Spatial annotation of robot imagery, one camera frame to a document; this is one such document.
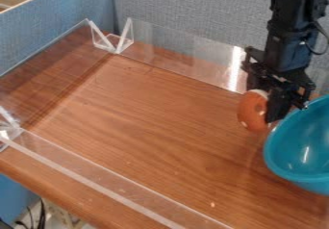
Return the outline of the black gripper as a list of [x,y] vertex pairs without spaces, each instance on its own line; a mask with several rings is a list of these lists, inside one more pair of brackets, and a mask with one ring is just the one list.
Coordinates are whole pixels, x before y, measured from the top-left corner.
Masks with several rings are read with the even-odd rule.
[[264,120],[272,123],[284,118],[291,105],[306,109],[315,84],[306,74],[306,69],[275,71],[264,63],[264,52],[251,46],[244,48],[246,57],[242,70],[246,72],[246,89],[268,92]]

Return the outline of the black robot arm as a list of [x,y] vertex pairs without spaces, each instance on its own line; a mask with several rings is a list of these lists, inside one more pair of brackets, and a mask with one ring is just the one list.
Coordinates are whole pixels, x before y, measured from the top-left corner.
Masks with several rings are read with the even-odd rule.
[[327,6],[329,0],[271,0],[264,48],[246,48],[246,88],[266,93],[267,123],[283,119],[292,107],[307,107],[315,84],[306,68],[313,56],[325,53],[315,49],[318,37],[326,38],[329,50],[329,33],[318,23]]

